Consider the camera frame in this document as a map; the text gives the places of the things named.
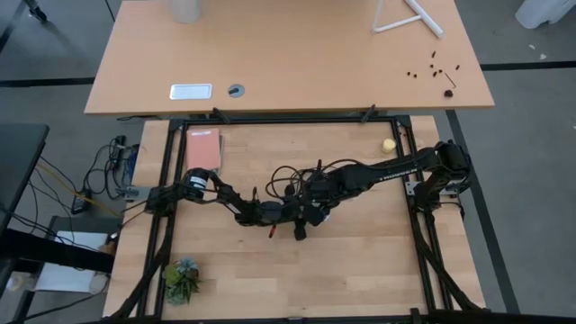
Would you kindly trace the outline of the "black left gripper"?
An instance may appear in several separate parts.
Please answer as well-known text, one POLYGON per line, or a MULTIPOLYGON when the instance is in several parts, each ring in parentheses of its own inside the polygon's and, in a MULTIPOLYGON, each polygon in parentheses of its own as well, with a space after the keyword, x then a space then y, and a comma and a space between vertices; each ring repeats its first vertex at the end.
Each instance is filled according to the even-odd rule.
POLYGON ((294 203, 261 202, 258 207, 258 225, 272 226, 295 221, 297 223, 322 223, 322 210, 313 205, 298 207, 294 203))

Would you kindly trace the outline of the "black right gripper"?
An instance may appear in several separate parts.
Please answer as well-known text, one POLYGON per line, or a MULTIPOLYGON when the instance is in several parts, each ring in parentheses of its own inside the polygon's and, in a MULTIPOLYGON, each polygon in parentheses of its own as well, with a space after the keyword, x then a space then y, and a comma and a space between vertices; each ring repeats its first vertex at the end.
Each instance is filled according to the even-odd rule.
MULTIPOLYGON (((306 180, 305 201, 334 208, 344 201, 343 184, 342 173, 313 173, 306 180)), ((329 211, 318 207, 308 208, 308 223, 314 227, 319 226, 328 216, 329 211)))

